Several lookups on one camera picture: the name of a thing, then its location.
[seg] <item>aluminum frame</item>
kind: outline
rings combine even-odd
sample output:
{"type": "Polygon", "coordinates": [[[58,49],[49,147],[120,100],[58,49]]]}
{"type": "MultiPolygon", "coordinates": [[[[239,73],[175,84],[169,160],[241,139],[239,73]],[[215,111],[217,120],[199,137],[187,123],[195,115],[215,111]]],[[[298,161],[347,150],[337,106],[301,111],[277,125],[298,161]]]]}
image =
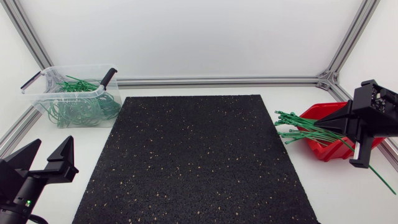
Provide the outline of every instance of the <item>aluminum frame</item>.
{"type": "MultiPolygon", "coordinates": [[[[37,37],[18,0],[0,0],[22,40],[41,69],[53,66],[44,46],[37,37]]],[[[343,41],[329,66],[319,75],[307,77],[236,77],[236,78],[153,78],[118,80],[121,89],[127,88],[186,88],[229,86],[316,86],[328,91],[336,101],[351,96],[339,85],[339,72],[368,24],[380,0],[363,0],[343,41]]],[[[10,154],[34,125],[40,113],[30,107],[0,139],[0,158],[10,154]]],[[[390,139],[379,147],[398,171],[398,144],[390,139]]]]}

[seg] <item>black rubber mat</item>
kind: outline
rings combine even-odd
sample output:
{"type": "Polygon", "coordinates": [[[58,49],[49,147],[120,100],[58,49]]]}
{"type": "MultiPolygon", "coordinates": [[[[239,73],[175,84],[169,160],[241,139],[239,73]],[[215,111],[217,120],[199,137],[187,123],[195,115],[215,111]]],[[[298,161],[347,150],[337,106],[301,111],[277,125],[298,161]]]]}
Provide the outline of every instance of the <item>black rubber mat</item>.
{"type": "Polygon", "coordinates": [[[317,223],[259,95],[126,98],[74,223],[317,223]]]}

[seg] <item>white wall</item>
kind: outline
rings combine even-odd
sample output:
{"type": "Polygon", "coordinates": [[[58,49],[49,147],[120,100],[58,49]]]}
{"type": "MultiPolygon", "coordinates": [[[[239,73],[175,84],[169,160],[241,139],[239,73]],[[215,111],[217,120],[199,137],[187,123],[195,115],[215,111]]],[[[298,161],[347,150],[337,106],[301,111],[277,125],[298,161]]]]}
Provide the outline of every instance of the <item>white wall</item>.
{"type": "Polygon", "coordinates": [[[30,105],[18,98],[19,88],[40,71],[10,18],[0,5],[0,137],[30,105]]]}
{"type": "Polygon", "coordinates": [[[341,69],[340,84],[354,95],[365,80],[398,92],[398,1],[381,0],[341,69]]]}
{"type": "Polygon", "coordinates": [[[323,72],[362,0],[21,0],[55,65],[119,77],[323,72]]]}

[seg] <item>black cable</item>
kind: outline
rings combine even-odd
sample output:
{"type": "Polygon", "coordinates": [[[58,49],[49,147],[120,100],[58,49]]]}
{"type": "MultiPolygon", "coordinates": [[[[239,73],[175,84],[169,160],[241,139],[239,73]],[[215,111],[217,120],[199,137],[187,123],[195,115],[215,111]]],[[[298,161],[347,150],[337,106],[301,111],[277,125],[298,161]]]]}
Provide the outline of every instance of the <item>black cable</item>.
{"type": "Polygon", "coordinates": [[[38,224],[49,224],[44,218],[33,214],[30,214],[29,220],[38,224]]]}

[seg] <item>black handle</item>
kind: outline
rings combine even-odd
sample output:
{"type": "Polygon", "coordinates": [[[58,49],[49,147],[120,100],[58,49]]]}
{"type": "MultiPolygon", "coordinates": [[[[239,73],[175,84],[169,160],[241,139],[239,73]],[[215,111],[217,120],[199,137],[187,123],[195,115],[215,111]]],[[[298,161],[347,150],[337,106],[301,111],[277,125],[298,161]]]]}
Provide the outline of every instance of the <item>black handle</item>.
{"type": "Polygon", "coordinates": [[[106,90],[106,86],[108,85],[109,81],[111,81],[113,75],[118,72],[116,69],[111,68],[109,69],[109,71],[107,72],[107,74],[105,75],[105,77],[102,79],[101,81],[101,85],[104,86],[104,90],[106,90]]]}
{"type": "Polygon", "coordinates": [[[25,87],[29,86],[34,80],[36,80],[40,75],[40,72],[37,72],[28,82],[26,82],[23,86],[21,86],[21,90],[25,90],[25,87]]]}

